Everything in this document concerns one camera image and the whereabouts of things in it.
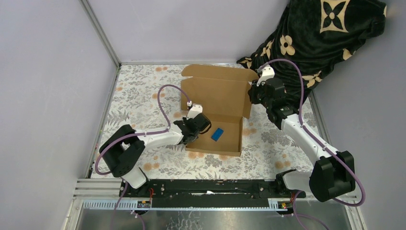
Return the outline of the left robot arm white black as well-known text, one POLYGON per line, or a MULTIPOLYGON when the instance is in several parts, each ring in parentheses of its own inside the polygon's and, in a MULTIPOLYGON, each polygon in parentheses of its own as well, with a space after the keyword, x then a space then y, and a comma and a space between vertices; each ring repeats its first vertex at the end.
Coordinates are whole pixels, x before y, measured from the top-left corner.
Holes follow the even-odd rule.
POLYGON ((211 121, 199 113, 194 118, 183 117, 165 130, 135 131, 121 126, 99 149, 94 169, 97 174, 112 174, 122 178, 137 197, 148 192, 147 177, 136 167, 143 152, 168 145, 187 145, 211 128, 211 121))

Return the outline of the brown cardboard box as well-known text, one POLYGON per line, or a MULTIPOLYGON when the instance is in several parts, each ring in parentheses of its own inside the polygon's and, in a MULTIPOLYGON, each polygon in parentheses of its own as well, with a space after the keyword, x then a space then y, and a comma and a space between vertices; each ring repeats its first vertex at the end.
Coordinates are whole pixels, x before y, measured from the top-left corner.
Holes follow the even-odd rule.
POLYGON ((186 145, 187 151, 239 157, 242 149, 243 121, 250 117, 251 102, 248 90, 257 73, 250 69, 192 64, 186 66, 180 83, 186 96, 181 96, 181 109, 186 110, 186 102, 203 107, 212 127, 186 145), (217 128, 224 130, 218 141, 211 135, 217 128))

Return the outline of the small blue block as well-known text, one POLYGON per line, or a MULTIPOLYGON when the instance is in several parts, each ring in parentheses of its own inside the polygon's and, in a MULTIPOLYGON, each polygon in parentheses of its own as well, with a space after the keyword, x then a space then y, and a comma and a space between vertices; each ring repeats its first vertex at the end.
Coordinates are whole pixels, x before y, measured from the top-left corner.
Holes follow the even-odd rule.
POLYGON ((217 129, 215 130, 215 132, 211 135, 211 139, 212 139, 213 141, 218 141, 218 140, 220 139, 220 137, 223 135, 223 133, 224 133, 224 130, 223 130, 223 129, 217 128, 217 129))

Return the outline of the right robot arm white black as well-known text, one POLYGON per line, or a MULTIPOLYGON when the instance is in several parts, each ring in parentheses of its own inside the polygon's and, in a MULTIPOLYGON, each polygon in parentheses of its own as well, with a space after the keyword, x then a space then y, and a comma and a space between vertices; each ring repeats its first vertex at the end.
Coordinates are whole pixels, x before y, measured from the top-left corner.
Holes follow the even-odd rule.
POLYGON ((248 95, 252 104, 264 106, 268 119, 295 141, 313 165, 311 172, 293 169, 277 174, 274 190, 278 196, 300 190, 325 202, 355 190, 352 154, 338 151, 306 126, 299 110, 286 100, 280 79, 253 80, 248 95))

